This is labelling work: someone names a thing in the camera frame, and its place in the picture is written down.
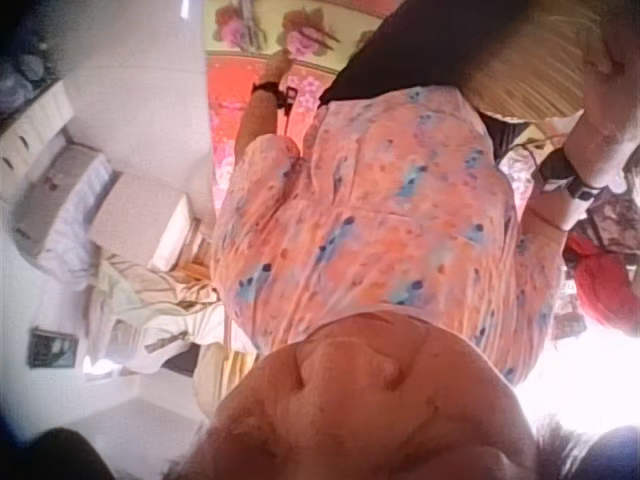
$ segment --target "black wristwatch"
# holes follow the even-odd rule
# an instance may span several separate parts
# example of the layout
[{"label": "black wristwatch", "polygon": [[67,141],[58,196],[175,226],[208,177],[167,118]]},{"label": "black wristwatch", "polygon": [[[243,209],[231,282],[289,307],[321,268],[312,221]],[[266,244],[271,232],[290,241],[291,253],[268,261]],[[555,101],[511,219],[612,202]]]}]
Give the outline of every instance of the black wristwatch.
[{"label": "black wristwatch", "polygon": [[564,188],[572,198],[589,202],[600,193],[601,188],[586,184],[578,175],[562,148],[551,152],[533,173],[536,187],[542,192],[553,192]]},{"label": "black wristwatch", "polygon": [[280,90],[280,84],[278,82],[264,82],[257,85],[254,83],[251,89],[251,95],[258,90],[273,94],[276,97],[276,102],[278,102],[278,109],[284,108],[287,104],[287,96]]}]

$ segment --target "bright light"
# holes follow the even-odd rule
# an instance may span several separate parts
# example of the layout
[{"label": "bright light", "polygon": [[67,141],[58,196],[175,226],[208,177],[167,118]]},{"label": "bright light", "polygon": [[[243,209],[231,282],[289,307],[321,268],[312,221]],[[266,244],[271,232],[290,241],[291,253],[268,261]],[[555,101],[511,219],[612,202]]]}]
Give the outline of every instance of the bright light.
[{"label": "bright light", "polygon": [[640,340],[598,325],[545,348],[526,382],[516,388],[536,424],[546,414],[565,427],[602,434],[640,425]]},{"label": "bright light", "polygon": [[185,20],[189,18],[189,0],[182,0],[182,7],[180,8],[180,16]]},{"label": "bright light", "polygon": [[106,375],[113,371],[116,368],[116,364],[111,360],[98,360],[95,365],[91,364],[91,359],[89,357],[84,357],[84,362],[82,363],[82,372],[87,375]]}]

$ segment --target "red cloth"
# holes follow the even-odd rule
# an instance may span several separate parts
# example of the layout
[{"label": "red cloth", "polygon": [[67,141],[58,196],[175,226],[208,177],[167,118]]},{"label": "red cloth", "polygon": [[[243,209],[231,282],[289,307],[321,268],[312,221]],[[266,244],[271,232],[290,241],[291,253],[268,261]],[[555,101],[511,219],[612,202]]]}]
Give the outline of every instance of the red cloth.
[{"label": "red cloth", "polygon": [[637,336],[640,331],[640,298],[631,290],[624,262],[601,251],[586,237],[571,234],[567,248],[581,258],[574,277],[584,313],[610,328]]}]

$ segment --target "picture frame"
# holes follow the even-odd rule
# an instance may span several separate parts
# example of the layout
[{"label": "picture frame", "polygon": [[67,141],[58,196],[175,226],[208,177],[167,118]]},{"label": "picture frame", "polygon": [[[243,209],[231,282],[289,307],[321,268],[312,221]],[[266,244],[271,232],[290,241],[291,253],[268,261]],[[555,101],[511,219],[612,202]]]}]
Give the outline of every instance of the picture frame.
[{"label": "picture frame", "polygon": [[29,341],[31,368],[75,368],[78,337],[34,328]]}]

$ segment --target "watch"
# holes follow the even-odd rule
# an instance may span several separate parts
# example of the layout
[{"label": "watch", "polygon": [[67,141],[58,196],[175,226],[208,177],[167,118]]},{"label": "watch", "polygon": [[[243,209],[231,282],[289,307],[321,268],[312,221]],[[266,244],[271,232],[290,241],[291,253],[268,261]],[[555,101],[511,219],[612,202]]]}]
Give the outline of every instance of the watch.
[{"label": "watch", "polygon": [[257,85],[254,83],[253,88],[251,89],[251,95],[253,95],[258,90],[273,94],[276,97],[278,109],[284,108],[287,104],[287,97],[284,92],[280,91],[280,84],[278,82],[264,82]]},{"label": "watch", "polygon": [[589,202],[601,188],[586,184],[578,175],[562,148],[551,152],[533,172],[533,181],[542,192],[554,192],[564,188],[571,198]]}]

